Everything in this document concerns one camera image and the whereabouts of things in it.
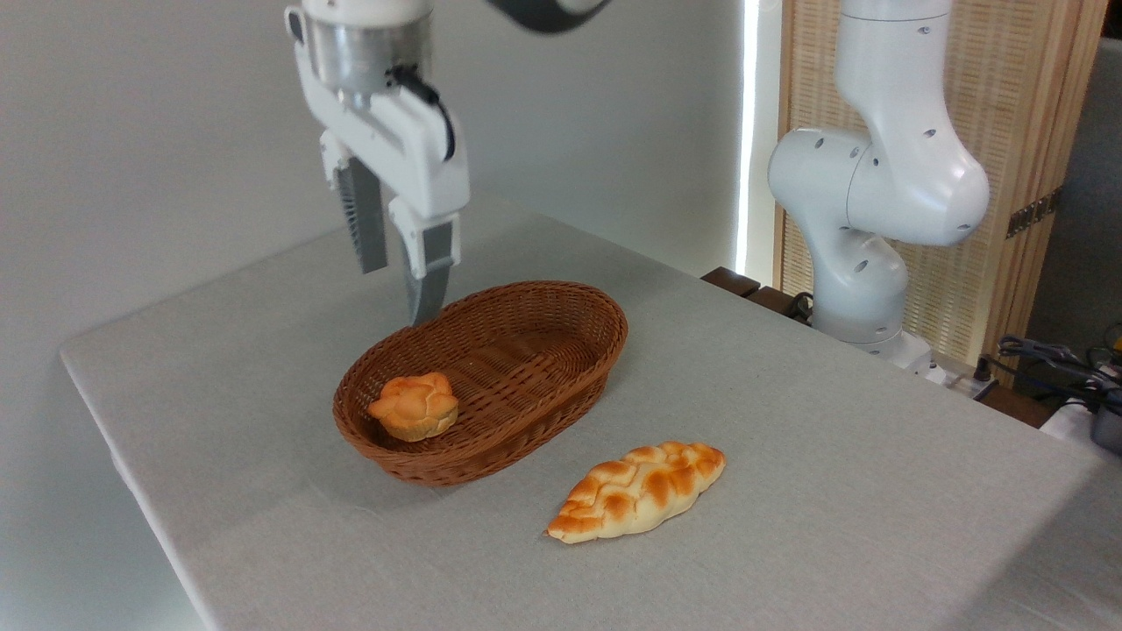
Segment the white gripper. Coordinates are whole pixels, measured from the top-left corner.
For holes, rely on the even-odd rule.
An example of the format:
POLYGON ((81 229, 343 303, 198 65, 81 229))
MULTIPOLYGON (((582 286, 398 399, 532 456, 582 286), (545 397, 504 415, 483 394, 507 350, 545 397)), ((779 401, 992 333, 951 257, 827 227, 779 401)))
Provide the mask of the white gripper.
POLYGON ((461 262, 469 201, 457 121, 424 80, 432 4, 292 4, 294 42, 327 181, 339 195, 362 274, 388 263, 381 183, 406 259, 410 323, 436 319, 461 262))

